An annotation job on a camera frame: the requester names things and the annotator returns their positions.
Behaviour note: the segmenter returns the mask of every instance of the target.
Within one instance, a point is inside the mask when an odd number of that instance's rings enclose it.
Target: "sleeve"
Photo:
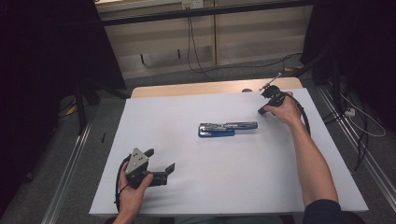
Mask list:
[[[305,208],[303,224],[346,224],[339,203],[317,200]]]

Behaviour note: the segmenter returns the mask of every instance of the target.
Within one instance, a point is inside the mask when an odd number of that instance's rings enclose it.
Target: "white table surface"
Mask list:
[[[308,116],[312,137],[329,163],[343,210],[367,205],[306,89],[292,90]],[[257,110],[257,92],[129,99],[90,214],[117,214],[115,181],[121,161],[138,147],[155,149],[148,169],[176,163],[166,186],[148,188],[141,215],[225,216],[303,212],[294,147],[288,127]],[[199,138],[201,122],[257,121],[254,131]]]

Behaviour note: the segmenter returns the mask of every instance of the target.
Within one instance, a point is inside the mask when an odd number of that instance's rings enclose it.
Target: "white cable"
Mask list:
[[[347,99],[343,94],[340,94],[340,95],[341,95],[348,103],[350,103],[350,101],[348,101],[348,99]],[[373,133],[366,132],[366,131],[363,130],[363,128],[361,128],[359,125],[357,125],[355,122],[353,122],[352,117],[349,116],[349,120],[350,120],[350,122],[351,122],[353,125],[355,125],[355,126],[356,126],[358,129],[360,129],[362,132],[368,133],[368,134],[370,134],[370,135],[373,136],[373,137],[383,137],[383,136],[385,136],[385,134],[387,134],[387,131],[385,131],[384,127],[382,127],[382,125],[380,125],[378,122],[376,122],[375,119],[373,119],[373,118],[370,117],[368,114],[366,114],[366,113],[364,113],[363,111],[361,111],[357,106],[353,105],[352,103],[350,103],[350,104],[351,104],[353,107],[355,107],[357,110],[359,110],[361,113],[363,113],[365,116],[367,116],[368,118],[370,118],[372,121],[374,121],[374,122],[376,123],[376,125],[378,125],[378,127],[380,127],[384,133],[382,133],[382,134],[373,134]]]

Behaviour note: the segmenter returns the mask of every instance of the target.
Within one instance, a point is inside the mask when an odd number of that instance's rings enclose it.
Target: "person's left hand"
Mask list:
[[[125,170],[128,166],[128,162],[125,162],[122,166],[120,173],[120,189],[128,185]],[[134,219],[139,214],[140,208],[143,203],[143,196],[145,190],[151,184],[153,175],[148,174],[140,184],[139,188],[133,189],[130,186],[126,187],[120,193],[120,212],[114,223],[133,223]]]

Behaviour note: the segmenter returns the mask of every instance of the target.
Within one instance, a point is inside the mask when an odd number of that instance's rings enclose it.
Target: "person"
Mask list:
[[[264,109],[276,115],[290,129],[305,205],[303,223],[345,223],[329,166],[307,132],[297,104],[286,97],[281,106],[267,105]],[[122,167],[123,175],[120,176],[120,186],[127,185],[126,165],[124,164]],[[148,175],[138,189],[128,187],[122,191],[120,213],[114,223],[133,223],[142,205],[144,192],[149,187],[151,180],[152,175]]]

